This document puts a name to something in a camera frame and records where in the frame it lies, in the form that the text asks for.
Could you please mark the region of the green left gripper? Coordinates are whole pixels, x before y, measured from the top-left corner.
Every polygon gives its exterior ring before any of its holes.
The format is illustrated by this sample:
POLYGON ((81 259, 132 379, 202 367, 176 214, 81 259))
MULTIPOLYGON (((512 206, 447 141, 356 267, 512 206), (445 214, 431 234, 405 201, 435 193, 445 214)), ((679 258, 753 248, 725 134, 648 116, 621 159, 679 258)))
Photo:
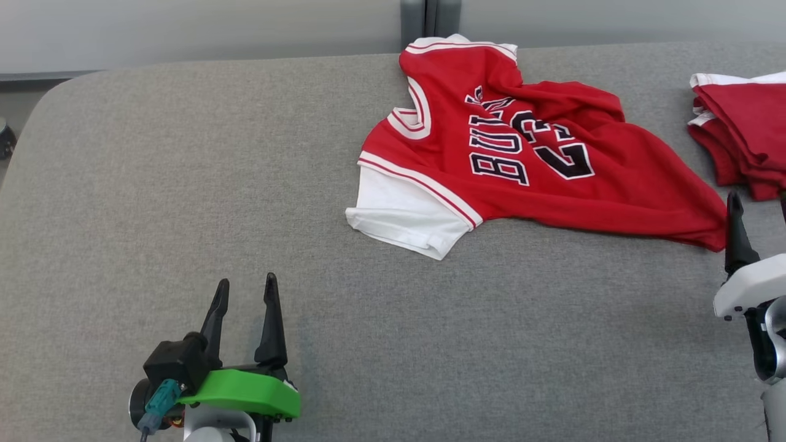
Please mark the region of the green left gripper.
POLYGON ((287 364, 287 348, 277 276, 275 273, 266 276, 263 331, 254 354, 258 366, 220 369, 224 366, 220 359, 220 339, 228 310, 228 293, 230 281, 221 279, 200 330, 207 342, 204 354, 213 370, 197 392, 181 395, 179 405, 235 409, 287 422, 299 419, 302 398, 283 368, 287 364))

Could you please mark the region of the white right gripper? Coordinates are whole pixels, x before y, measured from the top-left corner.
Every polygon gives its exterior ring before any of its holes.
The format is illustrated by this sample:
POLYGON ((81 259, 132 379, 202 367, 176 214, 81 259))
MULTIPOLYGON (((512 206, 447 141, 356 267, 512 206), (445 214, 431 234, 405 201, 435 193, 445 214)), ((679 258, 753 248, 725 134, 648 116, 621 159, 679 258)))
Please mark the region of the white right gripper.
MULTIPOLYGON (((779 194, 780 208, 786 220, 786 191, 779 194)), ((714 298, 718 318, 735 318, 749 308, 781 298, 785 294, 785 255, 761 260, 749 241, 743 221, 744 207, 737 192, 729 192, 726 201, 725 273, 732 275, 714 298)))

